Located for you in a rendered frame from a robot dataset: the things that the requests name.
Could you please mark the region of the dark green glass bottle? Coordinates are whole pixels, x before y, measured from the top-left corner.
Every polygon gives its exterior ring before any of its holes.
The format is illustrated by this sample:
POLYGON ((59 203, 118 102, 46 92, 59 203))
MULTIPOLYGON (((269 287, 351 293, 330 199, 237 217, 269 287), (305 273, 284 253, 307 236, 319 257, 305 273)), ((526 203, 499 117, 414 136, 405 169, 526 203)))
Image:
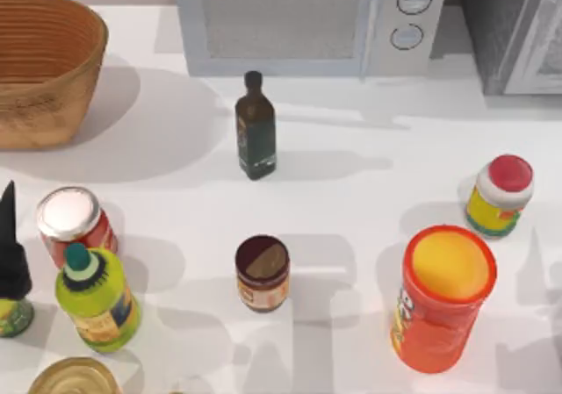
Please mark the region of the dark green glass bottle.
POLYGON ((277 166, 276 113, 263 94, 263 75, 248 71, 244 75, 246 94, 235 104, 238 159, 250 180, 271 174, 277 166))

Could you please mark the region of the dark brown jar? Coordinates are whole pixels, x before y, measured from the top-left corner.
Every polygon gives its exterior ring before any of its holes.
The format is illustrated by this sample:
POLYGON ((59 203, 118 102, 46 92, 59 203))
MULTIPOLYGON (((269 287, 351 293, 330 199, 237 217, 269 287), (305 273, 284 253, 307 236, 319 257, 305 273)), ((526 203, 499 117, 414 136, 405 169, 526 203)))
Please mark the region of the dark brown jar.
POLYGON ((235 252, 237 287, 241 301, 255 312, 275 311, 288 297, 291 262, 278 238, 257 234, 235 252))

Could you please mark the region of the microwave oven door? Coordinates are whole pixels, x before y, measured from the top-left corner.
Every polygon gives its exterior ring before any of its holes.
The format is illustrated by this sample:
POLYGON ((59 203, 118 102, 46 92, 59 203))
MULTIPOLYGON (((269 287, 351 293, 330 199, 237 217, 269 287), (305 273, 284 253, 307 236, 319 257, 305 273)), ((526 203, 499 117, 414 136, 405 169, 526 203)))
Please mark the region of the microwave oven door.
POLYGON ((176 0, 192 76, 360 76, 370 0, 176 0))

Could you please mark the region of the pale microwave oven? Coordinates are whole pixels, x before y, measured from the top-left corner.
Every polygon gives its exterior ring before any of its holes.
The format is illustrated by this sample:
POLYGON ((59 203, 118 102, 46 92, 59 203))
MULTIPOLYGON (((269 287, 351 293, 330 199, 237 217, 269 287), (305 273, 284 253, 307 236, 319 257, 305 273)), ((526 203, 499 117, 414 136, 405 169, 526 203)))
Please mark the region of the pale microwave oven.
POLYGON ((410 76, 429 63, 443 0, 176 0, 198 76, 410 76))

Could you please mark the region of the orange tube can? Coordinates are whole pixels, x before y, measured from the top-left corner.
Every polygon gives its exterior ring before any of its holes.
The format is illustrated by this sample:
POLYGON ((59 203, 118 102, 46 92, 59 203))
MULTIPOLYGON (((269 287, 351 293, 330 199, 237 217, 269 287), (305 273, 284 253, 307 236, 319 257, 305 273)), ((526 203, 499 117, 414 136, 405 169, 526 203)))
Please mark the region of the orange tube can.
POLYGON ((431 226, 408 242, 401 273, 390 332, 394 351, 419 372, 444 372, 458 362, 494 288, 494 255, 466 228, 431 226))

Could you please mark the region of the red can with silver lid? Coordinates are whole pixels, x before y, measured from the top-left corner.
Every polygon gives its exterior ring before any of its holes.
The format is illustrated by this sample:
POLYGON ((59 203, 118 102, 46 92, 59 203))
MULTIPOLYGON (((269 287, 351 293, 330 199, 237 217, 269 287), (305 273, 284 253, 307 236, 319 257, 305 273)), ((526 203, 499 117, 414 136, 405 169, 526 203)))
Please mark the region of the red can with silver lid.
POLYGON ((37 206, 36 221, 58 269, 64 265, 65 248, 75 242, 119 253, 119 242, 104 208, 84 187, 60 187, 47 194, 37 206))

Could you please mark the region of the yellow bottle with red cap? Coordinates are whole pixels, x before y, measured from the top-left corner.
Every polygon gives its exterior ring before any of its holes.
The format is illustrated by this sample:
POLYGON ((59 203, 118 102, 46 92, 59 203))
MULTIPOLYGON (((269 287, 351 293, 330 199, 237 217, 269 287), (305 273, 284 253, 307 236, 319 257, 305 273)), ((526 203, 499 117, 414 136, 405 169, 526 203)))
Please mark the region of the yellow bottle with red cap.
POLYGON ((468 223, 489 238, 516 227, 534 193, 534 171, 522 157, 502 154, 480 170, 465 206, 468 223))

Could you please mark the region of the green bottle with teal cap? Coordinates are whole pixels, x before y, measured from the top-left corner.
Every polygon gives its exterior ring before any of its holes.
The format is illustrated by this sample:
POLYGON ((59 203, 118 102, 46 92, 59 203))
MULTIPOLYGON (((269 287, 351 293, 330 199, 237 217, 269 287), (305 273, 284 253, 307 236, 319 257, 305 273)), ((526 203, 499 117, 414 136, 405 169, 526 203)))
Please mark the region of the green bottle with teal cap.
POLYGON ((99 353, 124 347, 139 328, 141 313, 121 260, 78 242, 65 248, 64 259, 55 295, 80 338, 99 353))

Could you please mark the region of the woven brown basket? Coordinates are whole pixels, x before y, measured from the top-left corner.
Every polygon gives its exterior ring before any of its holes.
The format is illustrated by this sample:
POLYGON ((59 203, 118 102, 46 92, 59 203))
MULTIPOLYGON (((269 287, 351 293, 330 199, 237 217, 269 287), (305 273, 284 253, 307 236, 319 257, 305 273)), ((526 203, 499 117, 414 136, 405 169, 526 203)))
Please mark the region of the woven brown basket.
POLYGON ((0 0, 0 150, 57 147, 77 134, 109 31, 73 0, 0 0))

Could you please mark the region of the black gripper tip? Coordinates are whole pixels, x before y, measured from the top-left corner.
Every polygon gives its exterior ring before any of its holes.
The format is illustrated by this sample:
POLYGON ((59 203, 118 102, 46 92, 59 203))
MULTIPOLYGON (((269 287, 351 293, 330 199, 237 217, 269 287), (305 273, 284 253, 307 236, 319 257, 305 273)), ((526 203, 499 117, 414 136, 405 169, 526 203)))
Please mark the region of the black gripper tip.
POLYGON ((18 242, 15 183, 10 181, 0 197, 0 299, 20 301, 32 289, 24 247, 18 242))

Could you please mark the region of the grey cabinet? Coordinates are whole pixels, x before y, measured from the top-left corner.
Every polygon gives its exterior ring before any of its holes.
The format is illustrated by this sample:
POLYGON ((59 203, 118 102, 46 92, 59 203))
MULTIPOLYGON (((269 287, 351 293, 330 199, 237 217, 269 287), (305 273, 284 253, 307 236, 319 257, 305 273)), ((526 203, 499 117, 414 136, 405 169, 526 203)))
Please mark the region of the grey cabinet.
POLYGON ((460 0, 483 92, 562 96, 562 0, 460 0))

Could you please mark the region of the gold tin can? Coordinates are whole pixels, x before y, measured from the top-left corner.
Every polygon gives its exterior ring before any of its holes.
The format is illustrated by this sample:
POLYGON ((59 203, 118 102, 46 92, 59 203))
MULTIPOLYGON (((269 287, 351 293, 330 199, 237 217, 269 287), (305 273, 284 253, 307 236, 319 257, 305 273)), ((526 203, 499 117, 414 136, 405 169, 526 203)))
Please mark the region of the gold tin can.
POLYGON ((113 373, 89 357, 54 362, 32 382, 27 394, 123 394, 113 373))

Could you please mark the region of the green can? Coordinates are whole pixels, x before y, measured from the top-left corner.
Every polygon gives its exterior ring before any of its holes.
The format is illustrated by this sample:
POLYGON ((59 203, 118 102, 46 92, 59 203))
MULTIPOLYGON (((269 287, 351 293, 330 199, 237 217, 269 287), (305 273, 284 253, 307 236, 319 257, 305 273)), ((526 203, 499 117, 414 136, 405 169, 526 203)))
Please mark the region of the green can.
POLYGON ((18 301, 0 299, 0 338, 21 334, 32 323, 33 305, 26 298, 18 301))

